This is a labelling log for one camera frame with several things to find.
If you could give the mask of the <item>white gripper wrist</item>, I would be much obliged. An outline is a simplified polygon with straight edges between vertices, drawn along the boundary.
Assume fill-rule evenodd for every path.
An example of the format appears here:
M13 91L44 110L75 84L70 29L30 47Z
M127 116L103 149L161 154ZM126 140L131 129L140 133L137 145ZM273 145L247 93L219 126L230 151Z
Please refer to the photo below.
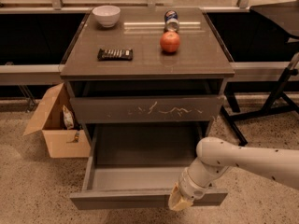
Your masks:
M193 205L194 200L200 200L208 188L208 173L205 169L189 171L185 168L178 178L178 183L172 188L168 199L168 207L172 211L181 211Z

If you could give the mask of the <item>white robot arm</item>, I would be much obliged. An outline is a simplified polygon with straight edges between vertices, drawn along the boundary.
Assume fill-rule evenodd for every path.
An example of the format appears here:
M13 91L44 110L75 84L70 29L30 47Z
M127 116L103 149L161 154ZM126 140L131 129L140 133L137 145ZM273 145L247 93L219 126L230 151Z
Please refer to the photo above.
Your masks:
M220 205L227 190L217 189L212 182L230 167L299 189L298 150L238 147L216 137L206 137L198 143L196 155L171 191L170 210L181 211L193 205Z

